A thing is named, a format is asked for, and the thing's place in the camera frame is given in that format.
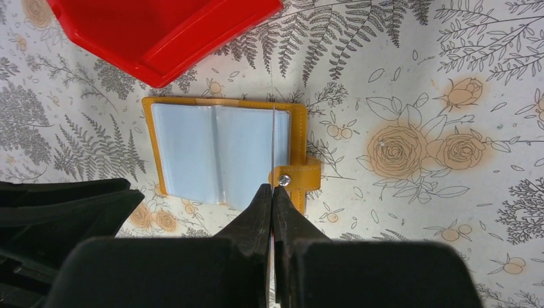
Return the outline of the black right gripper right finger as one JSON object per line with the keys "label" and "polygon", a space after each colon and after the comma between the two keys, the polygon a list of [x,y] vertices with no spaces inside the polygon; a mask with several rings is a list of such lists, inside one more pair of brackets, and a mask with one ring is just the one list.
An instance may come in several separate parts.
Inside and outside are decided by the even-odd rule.
{"label": "black right gripper right finger", "polygon": [[468,268],[432,241],[335,241],[287,191],[271,205],[275,295],[282,307],[481,307]]}

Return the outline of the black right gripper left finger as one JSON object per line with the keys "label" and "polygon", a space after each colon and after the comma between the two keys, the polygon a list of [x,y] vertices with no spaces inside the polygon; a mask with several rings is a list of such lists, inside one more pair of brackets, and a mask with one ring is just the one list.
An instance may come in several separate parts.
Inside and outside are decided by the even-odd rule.
{"label": "black right gripper left finger", "polygon": [[80,243],[46,307],[267,307],[272,190],[212,237],[109,238]]}

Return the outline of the yellow leather card holder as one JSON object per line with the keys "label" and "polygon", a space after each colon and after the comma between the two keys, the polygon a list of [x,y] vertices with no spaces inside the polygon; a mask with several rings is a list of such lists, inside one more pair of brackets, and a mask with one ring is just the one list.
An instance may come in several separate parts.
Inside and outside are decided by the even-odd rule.
{"label": "yellow leather card holder", "polygon": [[273,105],[274,182],[304,212],[307,193],[321,187],[321,161],[307,153],[307,109],[295,103],[145,97],[160,192],[246,209],[270,184]]}

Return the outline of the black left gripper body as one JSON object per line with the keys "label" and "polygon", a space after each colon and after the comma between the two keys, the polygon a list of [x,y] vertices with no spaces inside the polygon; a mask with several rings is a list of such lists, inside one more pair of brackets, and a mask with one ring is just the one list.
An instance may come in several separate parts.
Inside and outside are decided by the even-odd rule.
{"label": "black left gripper body", "polygon": [[42,307],[72,249],[115,236],[143,199],[124,178],[1,182],[1,307]]}

